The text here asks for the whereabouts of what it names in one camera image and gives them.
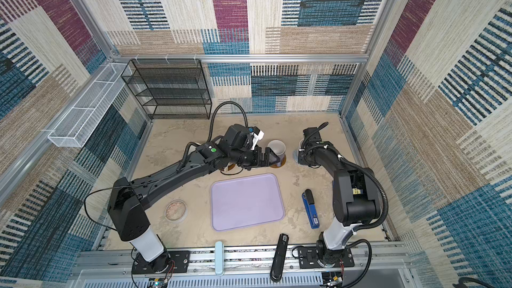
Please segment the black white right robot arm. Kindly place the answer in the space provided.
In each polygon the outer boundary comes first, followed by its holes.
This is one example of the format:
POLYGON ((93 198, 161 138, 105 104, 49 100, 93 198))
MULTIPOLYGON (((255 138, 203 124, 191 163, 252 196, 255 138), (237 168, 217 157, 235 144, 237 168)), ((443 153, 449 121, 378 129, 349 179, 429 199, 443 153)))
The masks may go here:
POLYGON ((330 143, 301 148, 298 163, 320 166, 333 177, 334 218, 316 244, 319 264, 333 267, 347 255, 349 240, 357 232, 384 223, 389 211, 387 195, 371 169, 348 161, 330 143))

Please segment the light brown wooden coaster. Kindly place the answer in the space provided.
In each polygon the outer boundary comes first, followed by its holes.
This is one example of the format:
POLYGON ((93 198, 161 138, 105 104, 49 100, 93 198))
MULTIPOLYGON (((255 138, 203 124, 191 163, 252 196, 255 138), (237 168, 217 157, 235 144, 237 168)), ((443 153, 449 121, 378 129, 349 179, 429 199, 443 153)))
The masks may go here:
POLYGON ((280 161, 271 165, 271 168, 280 168, 283 165, 285 165, 285 163, 286 163, 286 154, 283 154, 282 156, 280 156, 280 161))

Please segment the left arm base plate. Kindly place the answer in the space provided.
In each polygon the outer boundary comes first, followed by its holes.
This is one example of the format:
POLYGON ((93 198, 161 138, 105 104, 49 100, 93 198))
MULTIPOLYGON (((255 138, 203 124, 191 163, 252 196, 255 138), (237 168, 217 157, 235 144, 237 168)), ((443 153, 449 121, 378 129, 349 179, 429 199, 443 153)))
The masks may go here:
POLYGON ((137 253, 131 273, 133 275, 151 275, 186 273, 189 267, 190 251, 166 251, 155 260, 146 261, 141 253, 137 253))

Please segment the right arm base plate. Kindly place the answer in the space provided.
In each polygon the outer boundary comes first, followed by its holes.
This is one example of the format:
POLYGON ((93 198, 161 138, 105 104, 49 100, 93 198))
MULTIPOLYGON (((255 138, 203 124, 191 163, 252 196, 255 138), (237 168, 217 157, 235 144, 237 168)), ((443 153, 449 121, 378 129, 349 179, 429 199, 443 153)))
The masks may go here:
POLYGON ((315 247, 297 245, 292 249, 291 254, 299 261, 299 267, 301 269, 341 268, 341 266, 355 266, 353 255, 350 249, 334 252, 328 251, 327 256, 320 258, 315 247))

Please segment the blue-grey woven round coaster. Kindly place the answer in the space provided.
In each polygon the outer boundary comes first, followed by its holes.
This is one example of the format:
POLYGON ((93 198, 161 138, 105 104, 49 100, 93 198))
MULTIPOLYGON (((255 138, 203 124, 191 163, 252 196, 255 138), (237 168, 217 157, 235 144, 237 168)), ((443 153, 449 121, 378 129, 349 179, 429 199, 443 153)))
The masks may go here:
POLYGON ((298 149, 295 149, 293 151, 293 160, 296 162, 296 163, 299 163, 299 150, 298 149))

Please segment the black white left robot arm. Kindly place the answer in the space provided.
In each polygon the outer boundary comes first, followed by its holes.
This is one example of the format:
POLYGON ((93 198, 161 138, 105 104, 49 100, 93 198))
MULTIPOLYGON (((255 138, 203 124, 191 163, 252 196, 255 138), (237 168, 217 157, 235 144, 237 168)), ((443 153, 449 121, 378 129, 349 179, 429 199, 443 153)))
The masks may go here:
POLYGON ((145 213, 168 193, 197 178, 224 170, 230 164, 243 169, 269 167, 279 161, 270 148, 226 148, 206 142, 180 161, 146 177, 128 181, 123 177, 114 183, 107 212, 121 241, 129 242, 144 261, 153 263, 164 257, 167 250, 151 229, 145 213))

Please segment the white mug lavender handle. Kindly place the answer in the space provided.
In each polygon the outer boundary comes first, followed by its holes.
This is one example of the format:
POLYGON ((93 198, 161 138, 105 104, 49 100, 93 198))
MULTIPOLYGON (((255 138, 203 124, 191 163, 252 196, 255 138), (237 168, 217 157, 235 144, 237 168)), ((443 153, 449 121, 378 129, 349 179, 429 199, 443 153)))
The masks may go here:
POLYGON ((286 145, 280 140, 270 141, 268 147, 270 147, 278 156, 282 156, 286 152, 286 145))

